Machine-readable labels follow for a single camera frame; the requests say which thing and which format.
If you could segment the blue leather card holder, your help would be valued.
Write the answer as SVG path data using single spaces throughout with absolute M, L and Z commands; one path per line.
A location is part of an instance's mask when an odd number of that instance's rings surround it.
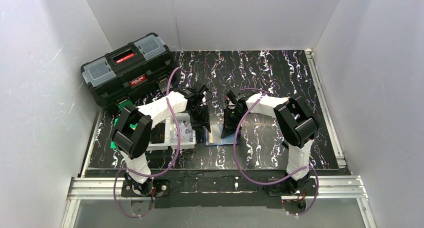
M 218 146 L 218 145 L 233 145 L 235 134 L 231 134 L 225 138 L 221 138 L 223 125 L 212 124 L 210 126 L 211 132 L 205 133 L 205 146 Z

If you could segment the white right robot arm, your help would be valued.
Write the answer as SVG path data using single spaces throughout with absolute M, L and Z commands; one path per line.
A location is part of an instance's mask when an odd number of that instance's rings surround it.
M 320 128 L 318 119 L 301 96 L 272 97 L 264 92 L 229 90 L 226 94 L 221 138 L 237 136 L 242 120 L 249 114 L 275 118 L 288 149 L 285 177 L 280 179 L 292 191 L 301 189 L 310 178 L 309 158 L 315 136 Z

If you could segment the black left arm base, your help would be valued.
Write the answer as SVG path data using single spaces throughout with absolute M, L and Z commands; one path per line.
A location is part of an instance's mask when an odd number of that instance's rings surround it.
M 122 183 L 120 195 L 122 197 L 167 197 L 170 194 L 170 187 L 170 181 L 167 179 L 148 179 L 143 184 L 126 179 Z

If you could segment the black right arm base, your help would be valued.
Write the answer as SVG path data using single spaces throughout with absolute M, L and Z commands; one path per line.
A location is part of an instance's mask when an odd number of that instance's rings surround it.
M 289 178 L 281 183 L 265 186 L 263 190 L 269 196 L 293 196 L 295 199 L 314 196 L 317 184 L 314 177 L 304 177 L 300 180 Z

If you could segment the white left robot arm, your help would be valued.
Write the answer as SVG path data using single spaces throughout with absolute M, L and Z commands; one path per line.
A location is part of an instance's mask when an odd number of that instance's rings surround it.
M 129 177 L 136 184 L 145 187 L 153 178 L 164 175 L 164 172 L 152 174 L 146 158 L 152 131 L 162 121 L 169 117 L 174 119 L 177 150 L 181 150 L 183 141 L 200 142 L 205 132 L 210 131 L 207 92 L 207 88 L 183 88 L 152 103 L 138 107 L 128 105 L 121 110 L 112 141 L 124 157 Z

